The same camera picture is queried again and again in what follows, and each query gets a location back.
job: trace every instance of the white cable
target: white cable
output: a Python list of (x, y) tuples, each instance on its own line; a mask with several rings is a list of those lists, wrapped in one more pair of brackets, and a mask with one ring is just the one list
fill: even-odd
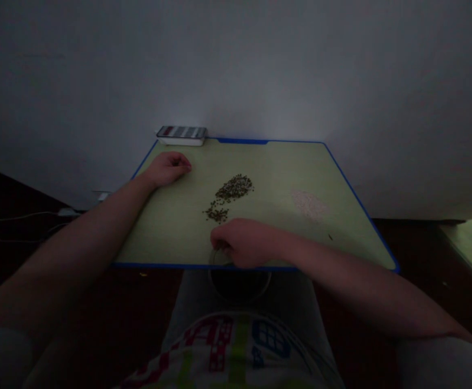
[(70, 224), (70, 223), (61, 223), (61, 224), (58, 224), (58, 225), (52, 227), (51, 229), (49, 229), (49, 230), (45, 233), (45, 236), (47, 236), (52, 230), (55, 230), (56, 228), (61, 227), (61, 226), (64, 226), (64, 225), (67, 225), (67, 224)]
[(28, 218), (28, 217), (31, 217), (31, 216), (34, 216), (34, 215), (46, 214), (46, 213), (50, 213), (50, 214), (54, 214), (54, 215), (57, 215), (57, 214), (58, 214), (57, 212), (50, 212), (50, 211), (36, 212), (36, 213), (29, 213), (29, 214), (26, 214), (26, 215), (23, 215), (23, 216), (18, 216), (18, 217), (13, 217), (13, 218), (0, 219), (0, 222), (5, 222), (5, 221), (7, 221), (7, 220), (24, 219), (24, 218)]
[(41, 243), (42, 240), (4, 240), (0, 239), (3, 243)]
[(64, 226), (64, 225), (67, 225), (67, 224), (70, 224), (70, 223), (61, 223), (61, 224), (58, 224), (52, 228), (50, 228), (46, 233), (45, 233), (45, 237), (43, 239), (40, 239), (40, 240), (6, 240), (6, 239), (0, 239), (0, 242), (2, 243), (41, 243), (43, 241), (45, 241), (45, 238), (46, 236), (53, 230), (55, 230), (56, 228), (58, 227), (61, 227), (61, 226)]

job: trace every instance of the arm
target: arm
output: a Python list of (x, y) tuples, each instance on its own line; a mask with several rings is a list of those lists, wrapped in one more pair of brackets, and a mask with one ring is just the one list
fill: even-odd
[(394, 338), (472, 335), (420, 289), (378, 265), (287, 231), (235, 219), (211, 233), (239, 267), (282, 259), (299, 268), (357, 316)]
[(26, 333), (39, 356), (68, 309), (113, 261), (149, 194), (190, 170), (182, 154), (162, 153), (51, 237), (0, 286), (0, 327)]

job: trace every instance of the dark floor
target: dark floor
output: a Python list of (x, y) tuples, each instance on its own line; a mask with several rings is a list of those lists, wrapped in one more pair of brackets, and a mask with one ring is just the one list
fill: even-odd
[[(65, 205), (0, 175), (0, 218)], [(0, 238), (37, 240), (64, 222), (52, 215), (0, 223)], [(401, 275), (472, 333), (472, 273), (433, 224), (376, 220)], [(36, 244), (0, 243), (0, 283)], [(83, 296), (56, 337), (59, 370), (42, 386), (109, 387), (158, 354), (180, 285), (180, 270), (109, 269)], [(348, 388), (397, 387), (393, 344), (316, 286), (338, 368)]]

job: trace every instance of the white container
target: white container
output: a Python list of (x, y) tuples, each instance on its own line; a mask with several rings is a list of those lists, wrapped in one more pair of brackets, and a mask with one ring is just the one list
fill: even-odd
[(156, 133), (160, 143), (177, 146), (201, 146), (206, 136), (205, 127), (164, 126)]

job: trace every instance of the hand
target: hand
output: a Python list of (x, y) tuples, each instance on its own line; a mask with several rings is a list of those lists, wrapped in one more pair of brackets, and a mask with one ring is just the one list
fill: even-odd
[(191, 163), (185, 155), (176, 151), (160, 153), (143, 173), (155, 187), (172, 184), (191, 171)]
[(282, 247), (293, 234), (250, 219), (234, 219), (213, 229), (210, 242), (237, 267), (258, 267), (280, 259)]

